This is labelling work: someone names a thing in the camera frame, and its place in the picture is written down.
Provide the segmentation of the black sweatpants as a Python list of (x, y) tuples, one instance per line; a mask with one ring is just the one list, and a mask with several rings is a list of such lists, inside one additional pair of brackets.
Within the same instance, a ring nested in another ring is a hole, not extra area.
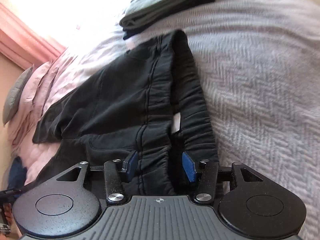
[(100, 166), (136, 154), (128, 195), (185, 194), (182, 155), (218, 161), (186, 34), (154, 37), (96, 72), (49, 107), (33, 142), (60, 143), (36, 185), (81, 161)]

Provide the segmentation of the dark blue clothing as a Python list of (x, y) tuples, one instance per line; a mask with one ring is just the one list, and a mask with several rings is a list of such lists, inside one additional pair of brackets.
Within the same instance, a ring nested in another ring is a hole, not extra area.
[(11, 165), (7, 189), (20, 189), (24, 186), (27, 177), (27, 168), (23, 166), (20, 157), (16, 157)]

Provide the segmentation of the pink ruffled pillow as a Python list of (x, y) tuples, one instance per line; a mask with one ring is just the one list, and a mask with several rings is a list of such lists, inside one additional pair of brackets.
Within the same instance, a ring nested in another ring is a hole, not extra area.
[(33, 69), (22, 89), (17, 112), (9, 121), (8, 141), (12, 148), (17, 148), (31, 128), (37, 124), (57, 74), (61, 74), (75, 58), (64, 51), (56, 60)]

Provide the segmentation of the folded dark garment underneath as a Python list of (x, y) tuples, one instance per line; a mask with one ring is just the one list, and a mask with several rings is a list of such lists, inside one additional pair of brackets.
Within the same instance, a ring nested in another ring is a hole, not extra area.
[(126, 30), (124, 31), (123, 40), (127, 40), (137, 34), (140, 34), (140, 30)]

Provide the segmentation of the grey cushion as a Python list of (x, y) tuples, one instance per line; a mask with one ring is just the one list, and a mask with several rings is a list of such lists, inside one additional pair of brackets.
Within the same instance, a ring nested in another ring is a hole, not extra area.
[(18, 106), (20, 103), (20, 98), (23, 92), (25, 85), (27, 84), (29, 78), (33, 73), (33, 67), (26, 69), (13, 84), (9, 90), (4, 106), (3, 106), (3, 115), (2, 121), (5, 126), (16, 114), (18, 111)]

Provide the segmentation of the grey herringbone bed blanket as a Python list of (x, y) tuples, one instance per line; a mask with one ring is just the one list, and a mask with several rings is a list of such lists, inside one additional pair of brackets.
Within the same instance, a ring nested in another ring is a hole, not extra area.
[[(303, 239), (319, 239), (319, 6), (309, 0), (215, 0), (123, 40), (120, 27), (65, 50), (43, 113), (101, 67), (136, 45), (182, 29), (194, 55), (221, 164), (240, 161), (298, 195)], [(58, 144), (14, 148), (33, 181)]]

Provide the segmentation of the pink curtain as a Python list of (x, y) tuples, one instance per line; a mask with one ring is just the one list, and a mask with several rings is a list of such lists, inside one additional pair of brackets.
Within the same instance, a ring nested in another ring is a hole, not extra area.
[(22, 69), (39, 67), (57, 59), (65, 47), (32, 31), (1, 4), (1, 54)]

